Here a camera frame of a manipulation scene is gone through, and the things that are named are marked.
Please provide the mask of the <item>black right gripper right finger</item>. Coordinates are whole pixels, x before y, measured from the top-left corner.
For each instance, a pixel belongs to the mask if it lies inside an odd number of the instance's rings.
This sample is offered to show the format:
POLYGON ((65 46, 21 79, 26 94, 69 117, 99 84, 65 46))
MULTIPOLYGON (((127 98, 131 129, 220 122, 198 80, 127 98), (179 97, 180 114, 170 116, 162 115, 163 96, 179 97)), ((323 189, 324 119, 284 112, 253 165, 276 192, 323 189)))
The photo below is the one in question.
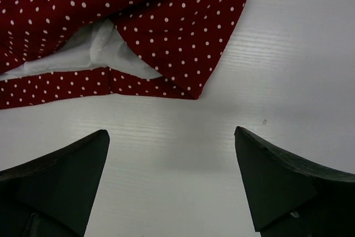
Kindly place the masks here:
POLYGON ((354 174, 279 148, 243 127, 235 150, 255 232, 354 236, 354 174))

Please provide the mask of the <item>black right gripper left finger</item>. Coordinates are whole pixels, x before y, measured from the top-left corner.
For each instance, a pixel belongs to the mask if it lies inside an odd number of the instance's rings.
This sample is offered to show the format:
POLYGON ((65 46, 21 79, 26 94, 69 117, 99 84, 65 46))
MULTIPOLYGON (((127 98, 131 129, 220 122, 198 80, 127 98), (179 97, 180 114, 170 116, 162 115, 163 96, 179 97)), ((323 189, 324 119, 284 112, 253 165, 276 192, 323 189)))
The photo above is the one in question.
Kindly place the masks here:
POLYGON ((84 236, 109 143, 101 129, 1 171, 1 236, 84 236))

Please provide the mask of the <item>red polka dot skirt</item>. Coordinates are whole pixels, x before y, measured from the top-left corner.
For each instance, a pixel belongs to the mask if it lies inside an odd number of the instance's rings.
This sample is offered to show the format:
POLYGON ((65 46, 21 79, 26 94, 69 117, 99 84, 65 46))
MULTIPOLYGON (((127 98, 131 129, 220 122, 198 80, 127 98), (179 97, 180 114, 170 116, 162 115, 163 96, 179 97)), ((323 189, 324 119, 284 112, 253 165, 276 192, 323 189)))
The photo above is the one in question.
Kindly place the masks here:
POLYGON ((198 99, 247 0, 1 0, 1 108, 198 99))

